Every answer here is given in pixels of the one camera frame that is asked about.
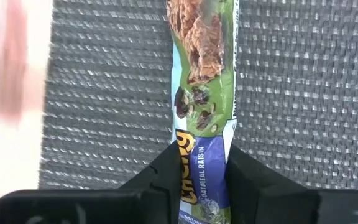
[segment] gray woven fabric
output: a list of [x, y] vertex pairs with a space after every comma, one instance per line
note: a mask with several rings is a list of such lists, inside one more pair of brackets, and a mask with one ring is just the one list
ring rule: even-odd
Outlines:
[[[234, 144], [358, 189], [358, 0], [242, 0]], [[41, 188], [118, 187], [169, 143], [164, 0], [55, 0]]]

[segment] granola bar wrapper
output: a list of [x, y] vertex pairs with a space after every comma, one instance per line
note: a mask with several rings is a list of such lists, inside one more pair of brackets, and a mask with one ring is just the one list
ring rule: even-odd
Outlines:
[[173, 135], [182, 163], [179, 223], [230, 223], [224, 175], [236, 128], [239, 0], [167, 0]]

